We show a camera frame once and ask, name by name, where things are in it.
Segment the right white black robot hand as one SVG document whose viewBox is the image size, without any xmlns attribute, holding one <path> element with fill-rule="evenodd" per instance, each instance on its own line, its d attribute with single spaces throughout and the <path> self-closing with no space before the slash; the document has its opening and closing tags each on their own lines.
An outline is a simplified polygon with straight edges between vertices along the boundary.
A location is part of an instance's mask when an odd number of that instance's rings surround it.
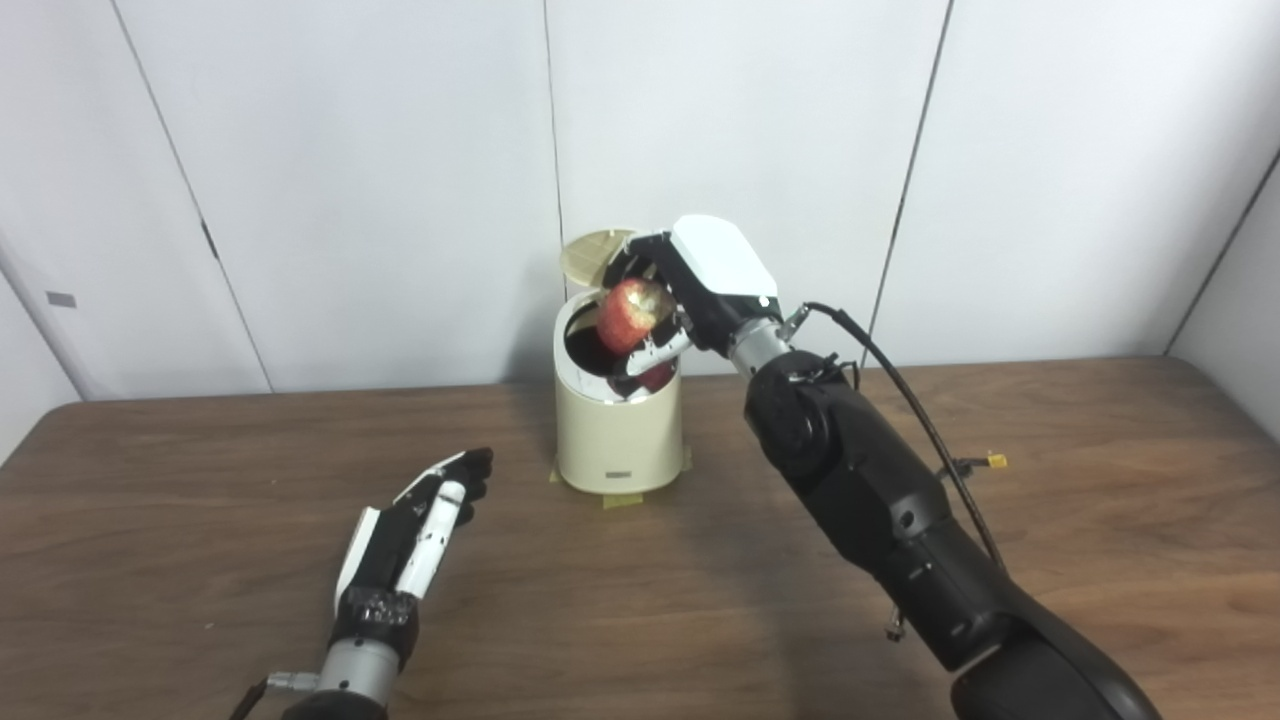
<svg viewBox="0 0 1280 720">
<path fill-rule="evenodd" d="M 728 360 L 745 378 L 791 352 L 780 336 L 774 277 L 733 223 L 686 215 L 667 231 L 632 234 L 604 265 L 604 288 L 632 278 L 658 283 L 673 310 L 628 345 L 617 370 L 639 378 L 690 348 Z"/>
</svg>

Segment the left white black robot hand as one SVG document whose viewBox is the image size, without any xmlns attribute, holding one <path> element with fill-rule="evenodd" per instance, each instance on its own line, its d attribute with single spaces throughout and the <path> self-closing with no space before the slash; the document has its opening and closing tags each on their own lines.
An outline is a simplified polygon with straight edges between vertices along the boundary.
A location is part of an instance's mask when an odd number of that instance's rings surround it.
<svg viewBox="0 0 1280 720">
<path fill-rule="evenodd" d="M 378 642 L 403 669 L 419 639 L 419 603 L 452 532 L 470 523 L 486 496 L 494 452 L 454 454 L 422 470 L 384 509 L 365 507 L 346 551 L 328 641 Z"/>
</svg>

